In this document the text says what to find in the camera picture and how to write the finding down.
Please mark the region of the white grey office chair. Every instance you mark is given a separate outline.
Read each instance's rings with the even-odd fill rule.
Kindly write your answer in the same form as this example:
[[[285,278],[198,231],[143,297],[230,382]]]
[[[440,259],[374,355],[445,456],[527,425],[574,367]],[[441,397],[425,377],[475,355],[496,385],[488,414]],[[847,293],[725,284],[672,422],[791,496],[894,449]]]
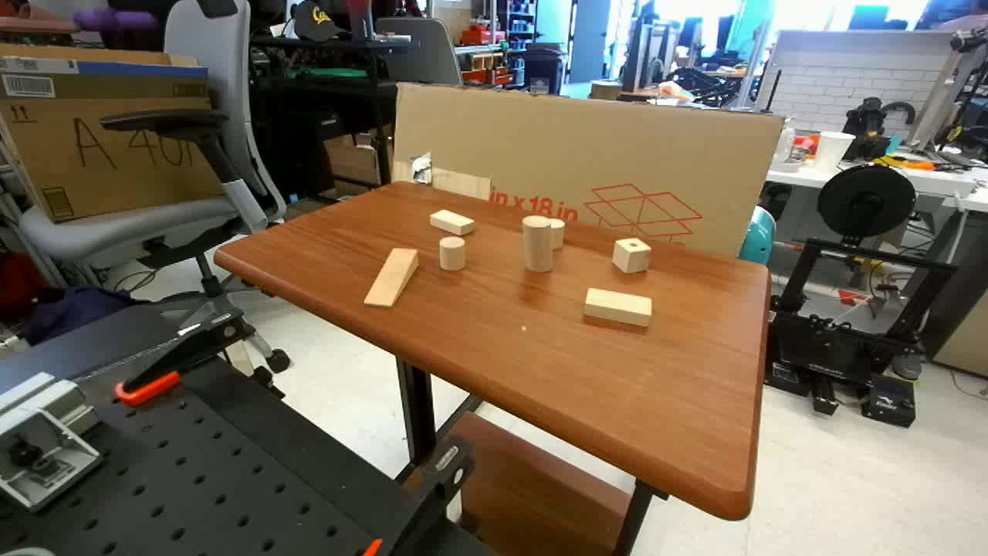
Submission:
[[[236,235],[265,231],[286,214],[251,124],[251,2],[180,0],[167,19],[167,42],[182,48],[208,67],[213,104],[124,112],[102,116],[102,126],[193,143],[221,178],[223,196],[68,222],[56,222],[41,206],[32,206],[19,215],[19,229],[60,272],[79,272],[84,282],[94,282],[94,270],[102,263],[140,259],[149,270],[163,270],[196,259],[205,297],[223,313],[232,304],[208,253]]]

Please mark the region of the black perforated workbench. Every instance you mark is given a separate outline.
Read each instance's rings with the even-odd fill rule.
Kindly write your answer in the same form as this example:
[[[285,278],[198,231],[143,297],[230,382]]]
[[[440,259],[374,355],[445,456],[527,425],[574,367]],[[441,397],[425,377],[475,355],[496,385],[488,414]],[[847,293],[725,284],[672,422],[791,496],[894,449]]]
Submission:
[[[32,512],[0,509],[0,549],[52,556],[356,556],[410,496],[378,468],[211,357],[146,409],[110,385],[176,339],[151,308],[124,308],[0,357],[0,390],[46,370],[84,385],[102,463]],[[488,556],[441,522],[410,556]]]

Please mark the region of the rectangular light wood block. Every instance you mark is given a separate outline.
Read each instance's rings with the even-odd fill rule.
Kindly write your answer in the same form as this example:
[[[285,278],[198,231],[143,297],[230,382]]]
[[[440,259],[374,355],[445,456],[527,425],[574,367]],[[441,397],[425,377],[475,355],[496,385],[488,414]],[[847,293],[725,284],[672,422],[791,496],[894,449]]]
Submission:
[[[648,327],[651,300],[638,293],[589,287],[583,297],[583,316],[600,320],[629,326],[629,327]]]

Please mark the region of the wooden cube block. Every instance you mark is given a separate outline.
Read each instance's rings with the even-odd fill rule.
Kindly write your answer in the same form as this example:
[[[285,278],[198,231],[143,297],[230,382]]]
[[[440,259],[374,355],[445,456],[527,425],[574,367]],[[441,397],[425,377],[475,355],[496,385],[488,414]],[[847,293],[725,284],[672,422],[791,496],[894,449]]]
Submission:
[[[646,272],[651,267],[651,246],[643,239],[618,239],[611,250],[611,267],[624,276]]]

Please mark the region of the wooden wedge ramp block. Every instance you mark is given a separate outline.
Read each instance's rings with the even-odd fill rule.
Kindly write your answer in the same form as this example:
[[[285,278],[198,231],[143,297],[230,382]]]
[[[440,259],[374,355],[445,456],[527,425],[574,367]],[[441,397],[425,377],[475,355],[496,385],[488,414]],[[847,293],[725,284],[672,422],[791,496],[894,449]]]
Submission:
[[[414,246],[392,246],[371,291],[365,293],[365,304],[374,308],[392,308],[414,278],[416,267],[419,253]]]

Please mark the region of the large cardboard sheet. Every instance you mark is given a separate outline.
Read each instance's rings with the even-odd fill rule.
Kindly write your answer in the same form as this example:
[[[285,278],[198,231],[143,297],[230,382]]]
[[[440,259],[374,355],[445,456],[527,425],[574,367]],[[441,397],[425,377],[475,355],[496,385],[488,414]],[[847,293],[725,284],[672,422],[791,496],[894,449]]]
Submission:
[[[738,257],[780,120],[717,108],[401,83],[397,175],[605,229]]]

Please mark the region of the black orange clamp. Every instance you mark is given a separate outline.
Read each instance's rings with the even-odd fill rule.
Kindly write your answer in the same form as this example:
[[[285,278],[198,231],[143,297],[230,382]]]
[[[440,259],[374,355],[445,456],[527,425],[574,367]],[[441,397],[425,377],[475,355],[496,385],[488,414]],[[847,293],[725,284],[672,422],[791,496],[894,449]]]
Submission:
[[[474,449],[449,440],[419,474],[419,484],[356,556],[410,556],[449,516],[474,474]]]
[[[115,398],[127,409],[151,405],[182,382],[189,370],[215,357],[225,346],[246,338],[241,316],[221,316],[205,326],[189,326],[176,333],[176,346],[130,379],[115,385]]]

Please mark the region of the black 3D printer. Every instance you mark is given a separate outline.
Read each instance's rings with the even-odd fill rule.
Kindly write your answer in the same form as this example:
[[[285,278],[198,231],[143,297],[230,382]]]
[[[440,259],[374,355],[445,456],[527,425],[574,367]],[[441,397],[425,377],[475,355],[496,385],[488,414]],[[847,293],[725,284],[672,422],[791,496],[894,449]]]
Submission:
[[[921,326],[954,267],[877,246],[913,214],[913,184],[891,167],[849,167],[817,191],[832,239],[807,239],[771,300],[774,390],[835,414],[851,397],[867,420],[911,425],[913,379],[927,357]]]

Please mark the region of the grey power strip box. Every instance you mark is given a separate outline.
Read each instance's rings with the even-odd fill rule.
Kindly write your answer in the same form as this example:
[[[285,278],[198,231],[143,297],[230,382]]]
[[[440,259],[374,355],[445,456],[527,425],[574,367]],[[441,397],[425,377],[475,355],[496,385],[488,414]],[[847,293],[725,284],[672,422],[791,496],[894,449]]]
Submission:
[[[75,379],[33,373],[0,397],[0,490],[38,512],[102,463],[95,405]]]

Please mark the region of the short wooden cylinder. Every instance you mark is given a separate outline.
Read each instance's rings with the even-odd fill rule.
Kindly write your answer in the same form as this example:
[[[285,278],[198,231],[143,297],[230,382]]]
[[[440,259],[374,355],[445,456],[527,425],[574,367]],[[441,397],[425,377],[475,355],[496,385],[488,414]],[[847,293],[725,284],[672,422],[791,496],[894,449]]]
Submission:
[[[468,267],[468,241],[455,239],[455,235],[441,239],[440,241],[440,267],[445,272],[459,272]]]

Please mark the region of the tall wooden cylinder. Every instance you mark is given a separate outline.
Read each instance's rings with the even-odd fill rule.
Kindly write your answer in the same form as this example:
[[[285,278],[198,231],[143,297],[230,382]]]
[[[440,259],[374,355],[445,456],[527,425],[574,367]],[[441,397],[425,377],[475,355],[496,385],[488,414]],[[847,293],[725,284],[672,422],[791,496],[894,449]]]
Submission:
[[[550,272],[552,270],[552,229],[547,215],[526,215],[523,219],[523,253],[527,272]]]

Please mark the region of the small wooden cylinder behind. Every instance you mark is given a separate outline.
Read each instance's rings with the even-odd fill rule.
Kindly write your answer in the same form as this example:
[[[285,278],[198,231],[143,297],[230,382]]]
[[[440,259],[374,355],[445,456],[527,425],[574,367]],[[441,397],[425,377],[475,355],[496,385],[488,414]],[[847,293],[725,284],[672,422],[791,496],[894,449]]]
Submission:
[[[563,244],[564,244],[564,219],[550,219],[550,244],[552,244],[552,250],[563,250]]]

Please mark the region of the cardboard box with writing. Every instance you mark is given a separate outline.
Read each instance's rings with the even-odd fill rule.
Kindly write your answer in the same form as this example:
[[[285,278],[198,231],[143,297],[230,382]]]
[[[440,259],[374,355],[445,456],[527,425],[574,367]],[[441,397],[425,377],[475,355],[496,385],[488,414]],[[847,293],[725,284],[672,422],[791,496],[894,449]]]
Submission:
[[[4,139],[56,222],[221,196],[193,143],[102,126],[149,108],[211,108],[208,70],[163,53],[0,48]]]

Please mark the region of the small flat wooden block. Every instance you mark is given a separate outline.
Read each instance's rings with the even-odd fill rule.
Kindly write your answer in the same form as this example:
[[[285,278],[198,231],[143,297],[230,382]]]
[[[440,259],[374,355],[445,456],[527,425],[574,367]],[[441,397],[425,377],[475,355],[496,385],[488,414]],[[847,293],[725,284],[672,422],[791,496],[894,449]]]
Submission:
[[[463,215],[463,214],[455,214],[455,209],[437,209],[437,214],[428,214],[428,227],[434,227],[434,229],[441,229],[441,231],[449,231],[449,235],[457,235],[457,239],[475,231],[475,219],[471,219],[471,215]]]

